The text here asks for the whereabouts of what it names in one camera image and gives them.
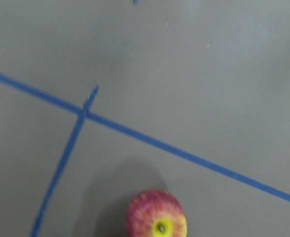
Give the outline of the lone red yellow apple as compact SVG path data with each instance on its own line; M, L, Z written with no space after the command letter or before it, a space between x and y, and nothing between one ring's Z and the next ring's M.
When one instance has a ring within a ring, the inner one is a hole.
M168 191L148 189L133 197L126 213L129 237L186 237L187 220L179 201Z

